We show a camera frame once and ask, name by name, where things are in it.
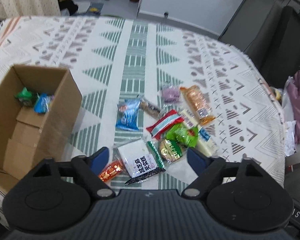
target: red and gold wrapper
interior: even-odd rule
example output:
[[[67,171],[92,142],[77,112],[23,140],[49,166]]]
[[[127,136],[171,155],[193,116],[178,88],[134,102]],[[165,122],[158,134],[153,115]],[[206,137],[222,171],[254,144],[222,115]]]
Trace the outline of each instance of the red and gold wrapper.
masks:
[[[110,163],[103,171],[100,173],[99,178],[106,182],[113,177],[117,176],[123,170],[122,164],[120,161],[114,161]]]

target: gray floor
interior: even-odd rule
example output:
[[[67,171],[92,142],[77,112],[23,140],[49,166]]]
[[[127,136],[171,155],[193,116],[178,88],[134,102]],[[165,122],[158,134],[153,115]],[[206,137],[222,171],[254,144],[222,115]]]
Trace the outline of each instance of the gray floor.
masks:
[[[101,15],[111,14],[126,19],[136,19],[138,12],[138,3],[129,0],[73,0],[75,2],[95,2],[103,3]]]

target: blue label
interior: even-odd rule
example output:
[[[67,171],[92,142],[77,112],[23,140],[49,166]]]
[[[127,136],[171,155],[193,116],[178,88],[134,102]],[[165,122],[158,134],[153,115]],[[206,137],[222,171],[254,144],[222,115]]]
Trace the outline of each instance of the blue label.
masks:
[[[210,135],[207,133],[207,131],[204,128],[201,128],[199,131],[199,135],[202,139],[204,139],[206,142],[210,139]]]

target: silver screw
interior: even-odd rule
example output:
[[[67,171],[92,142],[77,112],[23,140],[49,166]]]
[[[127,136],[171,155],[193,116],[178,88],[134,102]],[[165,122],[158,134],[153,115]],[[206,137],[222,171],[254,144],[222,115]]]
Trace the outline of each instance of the silver screw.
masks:
[[[200,191],[196,188],[187,188],[184,193],[188,196],[188,197],[196,197],[200,194]]]
[[[102,188],[97,191],[99,197],[109,197],[112,195],[112,190],[109,188]]]

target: chair backrest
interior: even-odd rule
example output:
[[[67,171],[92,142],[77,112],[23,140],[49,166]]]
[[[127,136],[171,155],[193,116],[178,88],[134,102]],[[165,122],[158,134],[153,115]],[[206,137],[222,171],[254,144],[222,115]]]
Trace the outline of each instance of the chair backrest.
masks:
[[[245,54],[251,58],[258,70],[260,70],[267,54],[267,50],[270,47],[272,38],[280,20],[282,9],[283,7],[279,4],[279,2],[277,2],[277,0],[274,1],[274,4],[266,17],[266,20],[261,26],[259,33],[245,50]]]

